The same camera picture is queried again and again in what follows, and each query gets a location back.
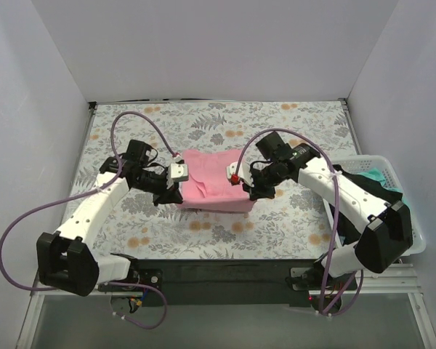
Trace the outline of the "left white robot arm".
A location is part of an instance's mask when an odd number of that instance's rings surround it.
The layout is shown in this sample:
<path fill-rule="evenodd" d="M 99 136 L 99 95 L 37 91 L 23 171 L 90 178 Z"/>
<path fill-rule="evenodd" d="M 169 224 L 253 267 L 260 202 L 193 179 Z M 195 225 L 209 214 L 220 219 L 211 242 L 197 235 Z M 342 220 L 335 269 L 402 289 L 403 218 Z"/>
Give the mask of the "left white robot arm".
<path fill-rule="evenodd" d="M 86 197 L 54 233 L 42 233 L 36 243 L 39 280 L 46 286 L 87 296 L 99 284 L 115 281 L 131 291 L 140 282 L 135 259 L 124 254 L 102 256 L 93 250 L 101 227 L 130 190 L 153 196 L 153 205 L 181 204 L 179 184 L 189 171 L 181 156 L 174 156 L 162 173 L 153 171 L 153 147 L 131 140 L 125 153 L 112 156 L 100 167 L 94 194 Z"/>

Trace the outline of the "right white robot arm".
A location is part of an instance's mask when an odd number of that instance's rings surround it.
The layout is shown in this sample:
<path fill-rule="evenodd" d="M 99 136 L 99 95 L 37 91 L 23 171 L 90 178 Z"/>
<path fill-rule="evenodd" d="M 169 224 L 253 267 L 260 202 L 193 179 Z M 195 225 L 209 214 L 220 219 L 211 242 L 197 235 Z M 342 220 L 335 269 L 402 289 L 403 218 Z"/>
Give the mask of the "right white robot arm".
<path fill-rule="evenodd" d="M 344 171 L 309 140 L 292 147 L 279 132 L 261 132 L 261 140 L 256 143 L 265 167 L 256 169 L 240 157 L 235 166 L 227 169 L 230 183 L 241 185 L 250 200 L 257 201 L 274 198 L 276 187 L 292 180 L 333 207 L 334 228 L 346 224 L 359 233 L 350 244 L 330 246 L 311 268 L 291 277 L 289 281 L 294 286 L 330 289 L 346 275 L 361 270 L 382 273 L 412 246 L 411 212 L 401 193 Z"/>

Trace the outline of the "pink t shirt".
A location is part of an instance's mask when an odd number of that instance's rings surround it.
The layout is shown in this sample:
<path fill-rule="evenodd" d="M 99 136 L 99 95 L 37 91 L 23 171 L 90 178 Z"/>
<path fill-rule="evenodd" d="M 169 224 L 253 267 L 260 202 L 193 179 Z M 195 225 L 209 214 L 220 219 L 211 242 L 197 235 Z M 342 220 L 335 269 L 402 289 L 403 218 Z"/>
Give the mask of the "pink t shirt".
<path fill-rule="evenodd" d="M 202 153 L 195 149 L 183 152 L 188 166 L 189 179 L 182 182 L 183 202 L 180 209 L 202 209 L 214 212 L 250 212 L 254 202 L 239 185 L 231 185 L 226 168 L 236 162 L 240 149 L 218 153 Z"/>

